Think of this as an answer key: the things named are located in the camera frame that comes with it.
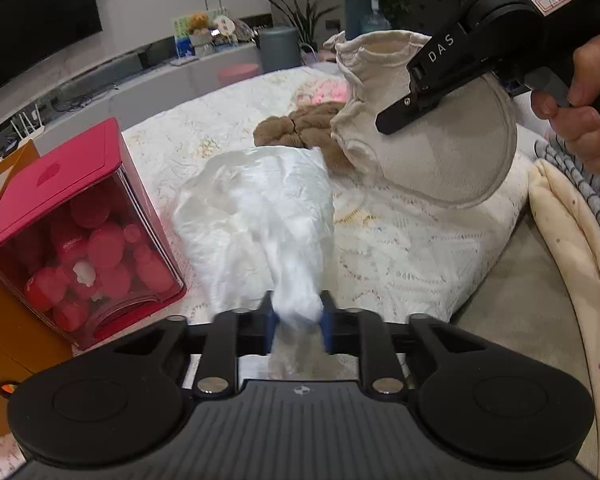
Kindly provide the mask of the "person right hand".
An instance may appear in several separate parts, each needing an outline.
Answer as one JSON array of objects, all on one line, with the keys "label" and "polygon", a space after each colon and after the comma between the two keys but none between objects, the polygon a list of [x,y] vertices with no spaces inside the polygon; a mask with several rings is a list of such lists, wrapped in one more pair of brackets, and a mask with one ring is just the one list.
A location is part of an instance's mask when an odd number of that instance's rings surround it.
[{"label": "person right hand", "polygon": [[600,113],[591,104],[600,95],[600,36],[573,53],[574,75],[568,92],[570,107],[559,107],[554,98],[533,91],[534,114],[550,122],[566,142],[567,150],[585,169],[600,174]]}]

